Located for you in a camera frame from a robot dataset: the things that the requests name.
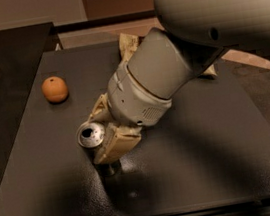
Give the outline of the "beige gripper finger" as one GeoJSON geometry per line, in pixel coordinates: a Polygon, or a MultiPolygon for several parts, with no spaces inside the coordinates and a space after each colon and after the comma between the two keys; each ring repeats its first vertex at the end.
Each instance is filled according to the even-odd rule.
{"type": "Polygon", "coordinates": [[[88,121],[106,123],[112,120],[107,98],[108,95],[105,93],[98,98],[89,115],[88,121]]]}
{"type": "Polygon", "coordinates": [[[115,163],[132,150],[142,139],[142,127],[130,127],[109,123],[100,147],[94,153],[94,164],[115,163]]]}

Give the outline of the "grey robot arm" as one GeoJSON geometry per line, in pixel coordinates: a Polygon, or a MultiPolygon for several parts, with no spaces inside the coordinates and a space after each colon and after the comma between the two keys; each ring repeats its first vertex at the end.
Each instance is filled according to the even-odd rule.
{"type": "Polygon", "coordinates": [[[270,0],[154,0],[159,28],[121,61],[89,120],[105,128],[94,161],[114,163],[171,107],[174,93],[230,49],[270,60],[270,0]]]}

